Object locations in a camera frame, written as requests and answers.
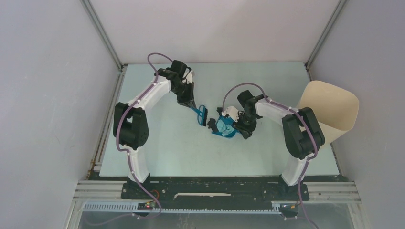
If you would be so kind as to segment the blue dustpan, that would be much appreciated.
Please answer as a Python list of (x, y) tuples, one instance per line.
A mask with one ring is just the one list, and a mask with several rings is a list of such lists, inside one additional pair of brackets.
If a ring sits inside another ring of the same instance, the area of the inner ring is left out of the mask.
[(238, 131), (233, 127), (234, 120), (230, 117), (220, 116), (217, 120), (210, 119), (207, 123), (212, 134), (225, 138), (233, 138)]

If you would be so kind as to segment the light blue scrap top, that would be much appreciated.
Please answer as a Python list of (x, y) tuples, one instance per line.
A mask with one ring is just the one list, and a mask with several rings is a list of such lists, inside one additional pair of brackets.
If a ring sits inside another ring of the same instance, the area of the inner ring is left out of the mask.
[(226, 137), (226, 138), (232, 138), (234, 137), (236, 130), (232, 126), (233, 120), (232, 119), (219, 119), (216, 122), (216, 127), (218, 129), (217, 133), (220, 136)]

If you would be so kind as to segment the blue hand brush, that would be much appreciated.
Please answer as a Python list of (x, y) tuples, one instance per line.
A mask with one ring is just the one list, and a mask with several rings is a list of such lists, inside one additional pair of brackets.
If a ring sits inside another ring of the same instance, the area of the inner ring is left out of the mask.
[(205, 105), (200, 105), (198, 108), (192, 108), (192, 110), (197, 114), (197, 123), (200, 126), (206, 126), (208, 110)]

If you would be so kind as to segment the black paper scrap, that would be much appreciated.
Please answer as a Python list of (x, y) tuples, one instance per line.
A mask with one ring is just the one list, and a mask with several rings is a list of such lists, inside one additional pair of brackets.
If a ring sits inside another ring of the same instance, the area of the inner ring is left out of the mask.
[(223, 116), (223, 108), (222, 107), (217, 107), (217, 113), (219, 116)]
[(213, 118), (210, 118), (209, 121), (207, 122), (207, 127), (209, 129), (215, 129), (216, 128), (216, 120)]

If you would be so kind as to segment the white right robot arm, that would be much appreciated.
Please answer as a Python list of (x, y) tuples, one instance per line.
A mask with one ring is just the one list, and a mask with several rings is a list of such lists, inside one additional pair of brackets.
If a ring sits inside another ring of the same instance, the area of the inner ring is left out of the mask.
[(260, 118), (269, 118), (282, 126), (290, 158), (281, 174), (284, 183), (278, 185), (277, 191), (281, 198), (291, 199), (297, 193), (296, 184), (303, 180), (309, 161), (325, 144), (325, 136), (313, 110), (287, 107), (264, 95), (253, 96), (249, 90), (241, 92), (237, 99), (243, 111), (233, 127), (244, 139), (252, 136)]

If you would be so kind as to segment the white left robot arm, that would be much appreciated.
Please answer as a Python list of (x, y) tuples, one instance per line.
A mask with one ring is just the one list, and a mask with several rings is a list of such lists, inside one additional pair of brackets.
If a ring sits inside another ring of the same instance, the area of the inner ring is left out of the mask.
[(136, 183), (132, 192), (138, 198), (147, 198), (151, 186), (143, 146), (149, 137), (147, 114), (168, 93), (176, 95), (177, 103), (192, 110), (194, 100), (194, 72), (185, 63), (174, 60), (170, 67), (155, 71), (153, 81), (128, 103), (117, 103), (114, 109), (113, 135), (119, 151), (128, 158), (129, 178)]

